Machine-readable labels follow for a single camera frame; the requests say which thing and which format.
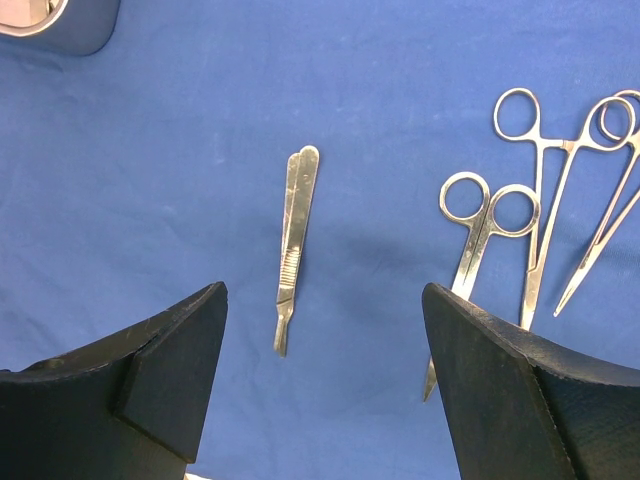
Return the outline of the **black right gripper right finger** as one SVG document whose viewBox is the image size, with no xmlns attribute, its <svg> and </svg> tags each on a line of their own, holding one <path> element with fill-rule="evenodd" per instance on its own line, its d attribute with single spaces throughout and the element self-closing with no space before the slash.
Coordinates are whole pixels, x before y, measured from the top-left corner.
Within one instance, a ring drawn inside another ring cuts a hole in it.
<svg viewBox="0 0 640 480">
<path fill-rule="evenodd" d="M 462 478 L 638 478 L 638 370 L 553 343 L 436 283 L 422 306 Z"/>
</svg>

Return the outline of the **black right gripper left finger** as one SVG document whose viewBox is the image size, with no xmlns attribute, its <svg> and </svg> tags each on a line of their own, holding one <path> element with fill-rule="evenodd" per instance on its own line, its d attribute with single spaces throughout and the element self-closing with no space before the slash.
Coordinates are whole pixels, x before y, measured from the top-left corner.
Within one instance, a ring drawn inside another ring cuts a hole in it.
<svg viewBox="0 0 640 480">
<path fill-rule="evenodd" d="M 195 462 L 228 312 L 224 283 L 1 373 L 4 479 L 181 479 Z"/>
</svg>

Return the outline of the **steel straight surgical scissors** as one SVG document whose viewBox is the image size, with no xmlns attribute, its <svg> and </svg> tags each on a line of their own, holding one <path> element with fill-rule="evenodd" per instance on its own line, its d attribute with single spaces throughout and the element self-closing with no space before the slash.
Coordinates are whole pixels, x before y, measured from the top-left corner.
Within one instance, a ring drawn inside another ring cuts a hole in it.
<svg viewBox="0 0 640 480">
<path fill-rule="evenodd" d="M 450 188 L 460 181 L 475 183 L 482 193 L 479 208 L 471 215 L 461 217 L 454 215 L 448 208 L 446 197 Z M 508 194 L 520 194 L 529 199 L 532 213 L 526 225 L 518 230 L 507 230 L 496 220 L 495 210 L 501 198 Z M 462 171 L 451 175 L 442 185 L 439 193 L 439 208 L 450 221 L 468 228 L 466 243 L 461 254 L 459 265 L 453 280 L 451 291 L 462 300 L 468 301 L 476 281 L 478 270 L 492 235 L 506 238 L 519 238 L 533 232 L 539 224 L 541 206 L 538 195 L 528 186 L 514 183 L 506 185 L 494 194 L 490 192 L 487 182 L 478 174 Z"/>
</svg>

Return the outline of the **steel scalpel handle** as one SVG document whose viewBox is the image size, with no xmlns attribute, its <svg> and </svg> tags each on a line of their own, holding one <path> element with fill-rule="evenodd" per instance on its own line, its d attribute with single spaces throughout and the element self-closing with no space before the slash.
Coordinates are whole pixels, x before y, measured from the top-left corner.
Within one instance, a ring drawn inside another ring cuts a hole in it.
<svg viewBox="0 0 640 480">
<path fill-rule="evenodd" d="M 288 325 L 294 311 L 294 299 L 304 239 L 310 216 L 320 155 L 307 145 L 287 161 L 281 259 L 276 310 L 278 321 L 274 350 L 286 356 Z"/>
</svg>

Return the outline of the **blue surgical cloth wrap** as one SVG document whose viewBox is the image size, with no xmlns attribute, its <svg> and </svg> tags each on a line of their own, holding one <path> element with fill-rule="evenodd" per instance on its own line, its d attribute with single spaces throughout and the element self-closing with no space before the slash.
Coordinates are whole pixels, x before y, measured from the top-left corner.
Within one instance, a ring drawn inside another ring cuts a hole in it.
<svg viewBox="0 0 640 480">
<path fill-rule="evenodd" d="M 575 138 L 639 84 L 635 1 L 125 1 L 69 58 L 1 46 L 1 364 L 19 370 L 222 281 L 229 314 L 193 471 L 455 479 L 422 389 L 421 293 L 466 239 L 458 171 L 534 180 L 492 126 L 525 86 Z M 274 350 L 287 161 L 319 168 Z"/>
</svg>

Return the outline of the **stainless steel instrument tray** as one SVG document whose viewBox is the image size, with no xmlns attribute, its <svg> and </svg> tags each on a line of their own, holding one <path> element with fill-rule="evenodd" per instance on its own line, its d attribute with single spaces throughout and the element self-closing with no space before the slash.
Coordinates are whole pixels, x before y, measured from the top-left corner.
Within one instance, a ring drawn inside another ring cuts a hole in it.
<svg viewBox="0 0 640 480">
<path fill-rule="evenodd" d="M 3 1 L 1 41 L 66 55 L 91 55 L 111 38 L 120 5 L 120 0 Z"/>
</svg>

